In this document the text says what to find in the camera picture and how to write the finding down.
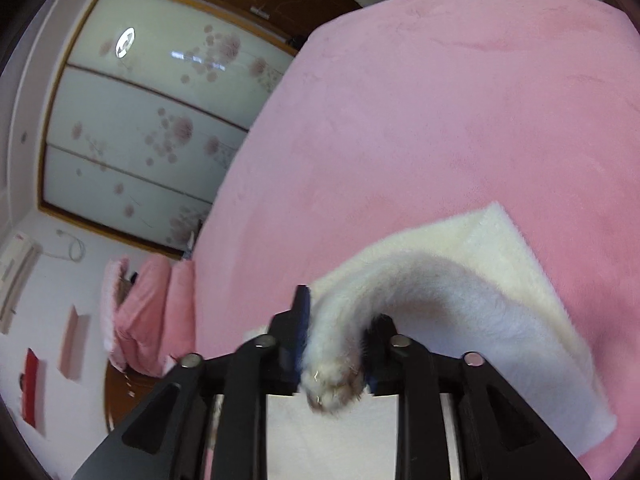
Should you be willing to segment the white fuzzy cardigan braided trim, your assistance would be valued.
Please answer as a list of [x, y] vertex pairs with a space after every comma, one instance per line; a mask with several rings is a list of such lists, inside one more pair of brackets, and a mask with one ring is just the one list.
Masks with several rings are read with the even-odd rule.
[[385, 237], [310, 289], [302, 389], [314, 410], [359, 396], [364, 330], [387, 314], [428, 350], [488, 359], [573, 454], [615, 429], [588, 344], [499, 204]]

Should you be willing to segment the folded pink quilt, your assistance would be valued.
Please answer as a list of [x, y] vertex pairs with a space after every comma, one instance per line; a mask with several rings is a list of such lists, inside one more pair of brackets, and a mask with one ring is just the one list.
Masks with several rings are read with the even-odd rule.
[[195, 350], [195, 266], [161, 254], [146, 258], [130, 282], [129, 259], [107, 263], [101, 287], [100, 324], [110, 363], [162, 377]]

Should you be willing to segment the red wall hanging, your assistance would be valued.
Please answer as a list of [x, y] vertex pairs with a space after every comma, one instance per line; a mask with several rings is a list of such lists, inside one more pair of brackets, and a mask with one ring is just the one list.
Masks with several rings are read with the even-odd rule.
[[20, 376], [21, 415], [28, 426], [38, 434], [44, 434], [44, 386], [46, 385], [46, 362], [32, 348], [26, 351], [23, 371]]

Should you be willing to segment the pink plush bed blanket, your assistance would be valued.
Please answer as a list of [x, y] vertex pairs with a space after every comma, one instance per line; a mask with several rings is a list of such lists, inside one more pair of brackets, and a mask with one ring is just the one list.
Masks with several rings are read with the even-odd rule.
[[597, 0], [388, 0], [317, 29], [250, 129], [196, 245], [211, 358], [380, 238], [498, 202], [639, 437], [639, 35]]

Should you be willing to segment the floral sliding wardrobe doors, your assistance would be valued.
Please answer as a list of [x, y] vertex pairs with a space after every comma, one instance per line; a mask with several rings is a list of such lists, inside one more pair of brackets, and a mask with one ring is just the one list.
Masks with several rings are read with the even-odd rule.
[[53, 84], [40, 207], [182, 252], [293, 58], [189, 0], [93, 0]]

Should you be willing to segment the white air conditioner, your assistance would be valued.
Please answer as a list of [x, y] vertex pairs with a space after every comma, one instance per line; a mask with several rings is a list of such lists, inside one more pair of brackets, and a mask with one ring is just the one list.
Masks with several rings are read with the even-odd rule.
[[15, 232], [1, 254], [1, 333], [9, 333], [22, 289], [40, 254], [39, 244]]

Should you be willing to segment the dark wooden headboard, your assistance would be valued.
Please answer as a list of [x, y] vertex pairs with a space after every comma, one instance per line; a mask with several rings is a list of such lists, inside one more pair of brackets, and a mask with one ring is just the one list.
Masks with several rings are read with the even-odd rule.
[[121, 372], [106, 363], [103, 409], [107, 432], [112, 432], [153, 390], [160, 378], [140, 374], [130, 367]]

